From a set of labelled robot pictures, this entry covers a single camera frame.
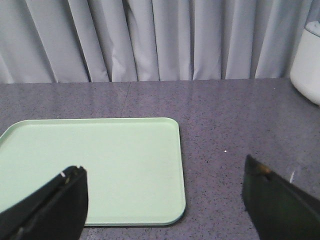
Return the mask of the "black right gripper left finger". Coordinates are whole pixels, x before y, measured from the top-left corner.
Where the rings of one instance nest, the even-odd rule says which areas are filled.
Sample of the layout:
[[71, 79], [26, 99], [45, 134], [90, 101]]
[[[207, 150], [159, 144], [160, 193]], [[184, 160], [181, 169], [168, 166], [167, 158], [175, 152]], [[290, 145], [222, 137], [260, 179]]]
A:
[[78, 240], [88, 214], [87, 171], [69, 166], [0, 213], [2, 240]]

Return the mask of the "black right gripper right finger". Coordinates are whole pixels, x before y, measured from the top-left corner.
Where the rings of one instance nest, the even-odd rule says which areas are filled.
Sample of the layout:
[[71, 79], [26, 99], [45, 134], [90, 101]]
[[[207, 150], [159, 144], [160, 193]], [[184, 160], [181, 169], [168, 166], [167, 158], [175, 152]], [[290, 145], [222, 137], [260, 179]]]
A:
[[318, 240], [320, 201], [251, 155], [244, 165], [242, 200], [261, 240]]

